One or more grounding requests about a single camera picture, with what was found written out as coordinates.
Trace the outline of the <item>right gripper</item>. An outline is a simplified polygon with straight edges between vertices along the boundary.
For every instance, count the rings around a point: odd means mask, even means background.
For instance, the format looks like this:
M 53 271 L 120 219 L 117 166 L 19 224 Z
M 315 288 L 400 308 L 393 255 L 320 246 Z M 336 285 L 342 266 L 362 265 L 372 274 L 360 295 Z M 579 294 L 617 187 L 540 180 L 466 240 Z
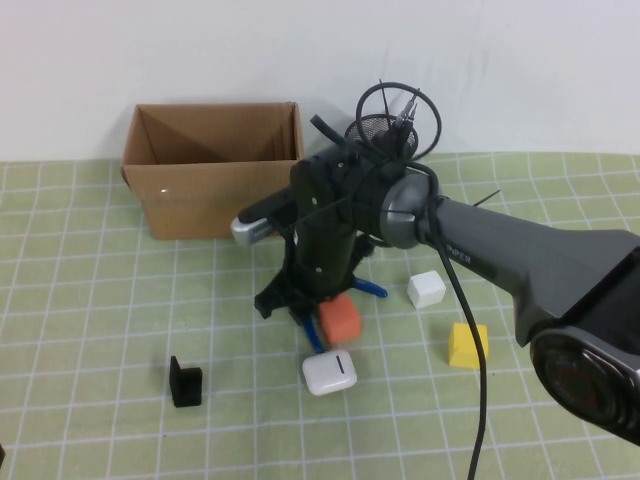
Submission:
M 368 256 L 368 236 L 348 226 L 302 226 L 285 235 L 281 269 L 254 298 L 267 319 L 281 308 L 304 325 L 317 308 L 338 308 L 355 285 L 354 270 Z

